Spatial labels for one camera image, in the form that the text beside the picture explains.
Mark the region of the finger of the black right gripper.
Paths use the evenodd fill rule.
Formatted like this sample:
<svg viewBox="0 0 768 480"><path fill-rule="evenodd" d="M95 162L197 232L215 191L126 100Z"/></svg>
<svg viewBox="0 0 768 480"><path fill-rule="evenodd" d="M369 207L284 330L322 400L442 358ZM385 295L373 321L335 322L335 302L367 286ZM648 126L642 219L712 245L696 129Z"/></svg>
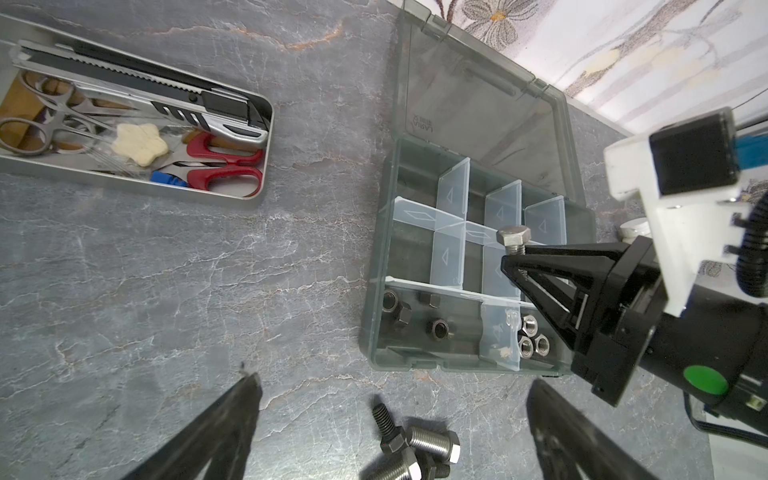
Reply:
<svg viewBox="0 0 768 480"><path fill-rule="evenodd" d="M574 282L630 279L630 260L623 260L629 246L624 243L527 247L524 254L506 255L501 272L510 280L521 272L529 276L547 274Z"/></svg>
<svg viewBox="0 0 768 480"><path fill-rule="evenodd" d="M591 273L588 270L510 269L509 277L574 353L588 352L591 346Z"/></svg>

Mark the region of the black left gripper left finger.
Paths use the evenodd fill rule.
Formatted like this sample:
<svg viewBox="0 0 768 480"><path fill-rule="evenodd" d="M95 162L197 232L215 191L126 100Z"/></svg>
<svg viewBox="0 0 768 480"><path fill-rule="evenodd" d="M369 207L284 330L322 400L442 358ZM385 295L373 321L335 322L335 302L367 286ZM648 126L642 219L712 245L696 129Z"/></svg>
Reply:
<svg viewBox="0 0 768 480"><path fill-rule="evenodd" d="M255 373L243 376L205 411L125 477L127 479L242 479L263 390Z"/></svg>

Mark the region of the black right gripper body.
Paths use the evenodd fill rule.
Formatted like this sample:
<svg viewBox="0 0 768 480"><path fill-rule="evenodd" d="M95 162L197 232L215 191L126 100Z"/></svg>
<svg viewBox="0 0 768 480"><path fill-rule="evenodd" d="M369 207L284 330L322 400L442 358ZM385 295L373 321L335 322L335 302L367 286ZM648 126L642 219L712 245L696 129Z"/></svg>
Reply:
<svg viewBox="0 0 768 480"><path fill-rule="evenodd" d="M617 406L659 322L665 294L653 241L583 245L591 282L578 317L573 373Z"/></svg>

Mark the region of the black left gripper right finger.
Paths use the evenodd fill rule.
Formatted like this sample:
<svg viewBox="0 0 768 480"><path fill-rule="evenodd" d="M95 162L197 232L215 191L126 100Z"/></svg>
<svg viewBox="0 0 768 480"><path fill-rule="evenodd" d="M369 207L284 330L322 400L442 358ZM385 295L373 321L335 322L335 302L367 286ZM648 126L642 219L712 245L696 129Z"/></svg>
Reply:
<svg viewBox="0 0 768 480"><path fill-rule="evenodd" d="M533 381L526 413L545 479L654 477L547 382Z"/></svg>

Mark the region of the silver hex nut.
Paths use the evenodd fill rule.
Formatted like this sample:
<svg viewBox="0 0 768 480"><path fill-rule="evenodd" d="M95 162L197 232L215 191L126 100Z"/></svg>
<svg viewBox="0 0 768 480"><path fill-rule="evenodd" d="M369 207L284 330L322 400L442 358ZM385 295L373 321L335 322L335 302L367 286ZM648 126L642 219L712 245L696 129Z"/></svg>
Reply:
<svg viewBox="0 0 768 480"><path fill-rule="evenodd" d="M518 340L518 350L521 359L530 359L535 353L534 342L527 336L521 336Z"/></svg>
<svg viewBox="0 0 768 480"><path fill-rule="evenodd" d="M549 338L543 334L534 340L535 354L540 357L547 357L550 353L551 345Z"/></svg>
<svg viewBox="0 0 768 480"><path fill-rule="evenodd" d="M529 338L535 338L538 335L538 320L534 315L525 315L521 321L520 331Z"/></svg>

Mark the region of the black hex nut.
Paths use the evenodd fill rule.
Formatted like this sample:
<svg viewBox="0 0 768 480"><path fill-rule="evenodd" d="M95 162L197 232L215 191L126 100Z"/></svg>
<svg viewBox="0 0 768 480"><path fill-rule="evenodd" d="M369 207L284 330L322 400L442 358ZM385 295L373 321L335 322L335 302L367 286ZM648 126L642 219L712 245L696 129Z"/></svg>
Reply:
<svg viewBox="0 0 768 480"><path fill-rule="evenodd" d="M395 330L406 328L410 324L411 318L412 308L405 302L401 303L394 314L393 328Z"/></svg>
<svg viewBox="0 0 768 480"><path fill-rule="evenodd" d="M393 314L400 308L400 299L394 290L386 289L383 293L382 312Z"/></svg>
<svg viewBox="0 0 768 480"><path fill-rule="evenodd" d="M426 305L432 309L437 309L440 307L441 297L439 294L422 291L418 294L418 299L421 304Z"/></svg>
<svg viewBox="0 0 768 480"><path fill-rule="evenodd" d="M450 324L444 319L433 319L427 325L427 333L434 341L451 339L454 332Z"/></svg>

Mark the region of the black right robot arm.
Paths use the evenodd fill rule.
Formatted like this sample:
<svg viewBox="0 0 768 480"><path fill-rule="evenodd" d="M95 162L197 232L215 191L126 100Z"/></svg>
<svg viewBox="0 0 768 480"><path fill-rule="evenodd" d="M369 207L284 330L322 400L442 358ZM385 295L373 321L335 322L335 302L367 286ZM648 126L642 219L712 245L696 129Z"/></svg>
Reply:
<svg viewBox="0 0 768 480"><path fill-rule="evenodd" d="M679 315L669 304L653 242L531 245L525 227L498 231L501 272L572 352L570 370L604 402L621 400L636 369L679 388L686 414L707 413L745 429L691 418L699 431L767 445L767 306L695 286Z"/></svg>

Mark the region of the white plastic bottle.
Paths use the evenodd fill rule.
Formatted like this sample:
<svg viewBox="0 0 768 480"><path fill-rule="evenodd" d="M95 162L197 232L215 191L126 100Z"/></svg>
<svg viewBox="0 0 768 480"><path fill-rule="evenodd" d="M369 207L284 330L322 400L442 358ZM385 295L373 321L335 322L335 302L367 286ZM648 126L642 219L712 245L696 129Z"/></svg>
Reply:
<svg viewBox="0 0 768 480"><path fill-rule="evenodd" d="M650 223L645 217L628 220L619 226L619 235L621 241L627 244L633 243L639 237L651 238Z"/></svg>

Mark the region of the green compartment organizer box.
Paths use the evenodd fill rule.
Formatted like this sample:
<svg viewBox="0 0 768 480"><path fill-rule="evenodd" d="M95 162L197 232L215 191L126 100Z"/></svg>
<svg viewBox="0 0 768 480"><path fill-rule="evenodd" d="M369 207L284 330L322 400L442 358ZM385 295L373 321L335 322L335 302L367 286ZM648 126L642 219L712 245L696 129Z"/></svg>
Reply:
<svg viewBox="0 0 768 480"><path fill-rule="evenodd" d="M501 272L496 238L523 225L536 244L595 239L565 95L417 1L401 5L396 67L361 352L380 371L568 374L571 352ZM412 308L402 330L382 312L386 289ZM547 357L520 358L525 315L549 338ZM433 319L454 336L434 341Z"/></svg>

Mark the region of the cream star knob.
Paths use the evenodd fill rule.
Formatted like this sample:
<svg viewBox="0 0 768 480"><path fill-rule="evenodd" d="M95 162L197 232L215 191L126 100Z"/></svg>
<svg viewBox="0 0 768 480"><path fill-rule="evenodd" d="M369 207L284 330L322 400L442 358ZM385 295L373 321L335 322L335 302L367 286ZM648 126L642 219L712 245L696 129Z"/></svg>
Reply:
<svg viewBox="0 0 768 480"><path fill-rule="evenodd" d="M119 124L111 150L128 157L141 167L149 167L156 159L169 152L168 144L162 139L154 124Z"/></svg>

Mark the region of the grey utility knife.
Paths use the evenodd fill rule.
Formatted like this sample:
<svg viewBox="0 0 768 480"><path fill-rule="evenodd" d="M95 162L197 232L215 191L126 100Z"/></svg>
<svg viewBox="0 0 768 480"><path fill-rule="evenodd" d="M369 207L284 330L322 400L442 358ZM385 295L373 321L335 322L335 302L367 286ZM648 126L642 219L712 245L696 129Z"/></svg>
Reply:
<svg viewBox="0 0 768 480"><path fill-rule="evenodd" d="M269 122L254 102L211 82L184 74L157 75L83 55L69 47L24 39L12 47L10 58L21 69L66 79L136 107L150 106L165 117L232 143L256 149L267 144Z"/></svg>

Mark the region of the silver metal scissors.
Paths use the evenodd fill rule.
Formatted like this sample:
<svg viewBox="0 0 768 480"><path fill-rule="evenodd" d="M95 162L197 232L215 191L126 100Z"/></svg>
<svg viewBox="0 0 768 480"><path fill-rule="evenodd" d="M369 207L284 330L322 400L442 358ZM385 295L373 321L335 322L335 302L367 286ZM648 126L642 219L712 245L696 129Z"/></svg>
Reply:
<svg viewBox="0 0 768 480"><path fill-rule="evenodd" d="M64 80L21 70L1 108L1 148L32 157L92 150L114 130L114 122L138 111L94 100Z"/></svg>

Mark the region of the red handled scissors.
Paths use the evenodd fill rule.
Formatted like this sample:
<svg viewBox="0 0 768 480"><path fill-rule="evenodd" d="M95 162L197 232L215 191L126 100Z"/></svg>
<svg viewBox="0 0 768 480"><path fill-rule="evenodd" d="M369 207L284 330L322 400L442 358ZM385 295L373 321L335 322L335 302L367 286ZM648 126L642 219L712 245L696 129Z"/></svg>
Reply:
<svg viewBox="0 0 768 480"><path fill-rule="evenodd" d="M263 160L262 149L242 150L212 134L199 133L154 167L149 180L235 198L250 198L262 189Z"/></svg>

